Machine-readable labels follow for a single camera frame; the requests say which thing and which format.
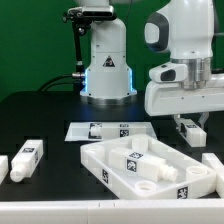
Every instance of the white block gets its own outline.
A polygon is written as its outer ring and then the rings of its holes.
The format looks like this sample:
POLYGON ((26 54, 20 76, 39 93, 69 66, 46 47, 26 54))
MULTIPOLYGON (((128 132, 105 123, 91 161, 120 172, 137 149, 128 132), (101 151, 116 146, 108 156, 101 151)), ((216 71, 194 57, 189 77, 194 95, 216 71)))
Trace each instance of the white block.
POLYGON ((160 175, 161 166, 165 164, 165 159, 151 155, 145 155, 139 159, 137 171, 138 175, 148 180, 158 182, 162 178, 160 175))
POLYGON ((216 191, 224 198, 224 166, 214 153, 203 153, 202 163, 212 168, 217 174, 216 191))
POLYGON ((132 150, 122 147, 117 147, 111 150, 109 155, 109 166, 119 170, 126 170, 126 156, 132 150))
POLYGON ((223 199, 0 202, 3 224, 223 224, 223 199))
POLYGON ((11 162, 11 179, 20 182, 25 177, 31 177, 43 153, 42 140, 27 140, 11 162))
POLYGON ((191 147, 205 147, 207 133, 190 119, 180 119, 181 135, 191 147))
POLYGON ((9 172, 8 157, 0 156, 0 184, 2 183, 8 172, 9 172))

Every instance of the white object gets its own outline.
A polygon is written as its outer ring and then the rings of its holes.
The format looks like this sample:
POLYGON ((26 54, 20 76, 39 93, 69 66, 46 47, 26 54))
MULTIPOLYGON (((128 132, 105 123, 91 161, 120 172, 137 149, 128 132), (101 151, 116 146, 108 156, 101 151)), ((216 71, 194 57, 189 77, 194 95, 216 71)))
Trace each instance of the white object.
POLYGON ((224 198, 224 166, 214 153, 203 153, 202 163, 215 170, 217 174, 216 191, 224 198))
POLYGON ((111 4, 130 4, 134 2, 139 2, 141 0, 74 0, 77 2, 80 6, 108 6, 109 3, 111 4))
MULTIPOLYGON (((150 122, 74 122, 69 125, 65 141, 102 141, 135 134, 148 134, 156 138, 150 122)), ((147 141, 144 139, 140 141, 142 141, 141 150, 146 150, 147 141)))
MULTIPOLYGON (((169 42, 165 50, 171 52, 172 59, 198 59, 213 56, 211 49, 214 35, 212 0, 171 0, 157 13, 163 15, 169 23, 169 42)), ((150 24, 152 23, 147 23, 145 28, 146 41, 149 44, 155 43, 155 35, 162 35, 160 29, 156 30, 155 26, 149 26, 150 24)))
POLYGON ((138 153, 145 153, 148 151, 149 143, 148 138, 144 136, 134 137, 132 138, 131 148, 138 153))
MULTIPOLYGON (((136 165, 137 157, 133 155, 132 158, 132 162, 136 165)), ((81 146, 81 162, 120 199, 198 198, 212 193, 216 185, 216 174, 212 169, 147 135, 133 135, 83 145, 81 146), (129 152, 127 148, 131 147, 132 140, 136 137, 148 138, 148 151, 144 155, 163 158, 166 160, 168 166, 173 166, 178 170, 178 177, 175 182, 167 180, 153 182, 137 176, 134 172, 122 170, 123 164, 125 163, 124 155, 129 152), (119 148, 124 148, 121 146, 121 142, 124 141, 127 145, 126 151, 120 150, 122 154, 122 156, 120 156, 119 148), (102 156, 93 155, 89 151, 91 147, 95 148, 96 145, 104 147, 105 152, 103 159, 102 156), (114 153, 112 159, 114 160, 113 163, 117 161, 117 166, 120 167, 118 169, 110 167, 110 155, 115 149, 118 151, 114 153), (207 170, 207 175, 202 175, 197 179, 188 178, 187 180, 186 169, 188 167, 203 167, 207 170)))
POLYGON ((127 148, 115 148, 109 153, 109 167, 136 174, 145 179, 158 182, 160 179, 175 181, 177 169, 166 165, 166 160, 144 155, 127 148))
POLYGON ((20 182, 25 177, 31 177, 43 155, 42 140, 27 140, 12 160, 10 177, 20 182))
POLYGON ((137 94, 126 64, 126 27, 120 19, 91 24, 91 64, 86 69, 84 101, 123 102, 137 94))
POLYGON ((164 83, 164 82, 182 82, 187 78, 188 68, 185 64, 174 64, 168 62, 166 64, 160 65, 158 67, 152 68, 149 71, 149 77, 156 83, 164 83), (166 74, 167 72, 172 71, 175 74, 173 79, 162 80, 162 74, 166 74))
POLYGON ((212 76, 206 88, 194 91, 183 90, 181 83, 151 81, 145 93, 146 112, 160 116, 224 110, 224 74, 212 76))
POLYGON ((150 116, 224 110, 224 74, 211 74, 214 15, 212 0, 171 0, 150 16, 146 42, 171 53, 165 67, 150 70, 145 94, 150 116))
POLYGON ((175 120, 180 135, 191 147, 205 147, 207 133, 196 125, 191 119, 179 118, 175 120))
POLYGON ((2 183, 8 172, 9 172, 8 157, 0 156, 0 184, 2 183))
POLYGON ((81 7, 82 14, 85 13, 88 15, 88 13, 96 14, 96 13, 110 13, 111 16, 114 14, 114 8, 112 6, 106 6, 106 7, 99 7, 99 6, 83 6, 81 7))
POLYGON ((105 159, 105 148, 101 145, 94 145, 89 147, 89 153, 93 154, 97 159, 104 162, 105 159))
POLYGON ((186 180, 197 180, 198 178, 205 177, 208 174, 206 167, 190 166, 186 169, 186 180))
POLYGON ((0 202, 7 224, 223 224, 223 209, 223 199, 0 202))

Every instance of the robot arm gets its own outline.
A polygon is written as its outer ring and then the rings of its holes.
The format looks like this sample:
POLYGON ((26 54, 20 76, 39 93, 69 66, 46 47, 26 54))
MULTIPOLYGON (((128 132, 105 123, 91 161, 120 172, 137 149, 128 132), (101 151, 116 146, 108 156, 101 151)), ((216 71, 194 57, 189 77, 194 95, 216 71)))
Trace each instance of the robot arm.
POLYGON ((126 27, 116 17, 110 3, 130 0, 79 0, 79 7, 69 9, 64 21, 71 20, 74 31, 77 66, 84 74, 81 100, 96 104, 123 104, 132 101, 132 70, 126 64, 126 27), (91 28, 91 63, 84 69, 80 36, 91 28))
POLYGON ((146 88, 145 110, 151 116, 174 115, 180 134, 191 146, 205 146, 206 133, 180 114, 202 113, 203 127, 208 112, 224 110, 224 74, 211 72, 211 46, 218 32, 213 3, 171 0, 145 26, 149 48, 170 52, 170 62, 149 72, 152 81, 146 88))

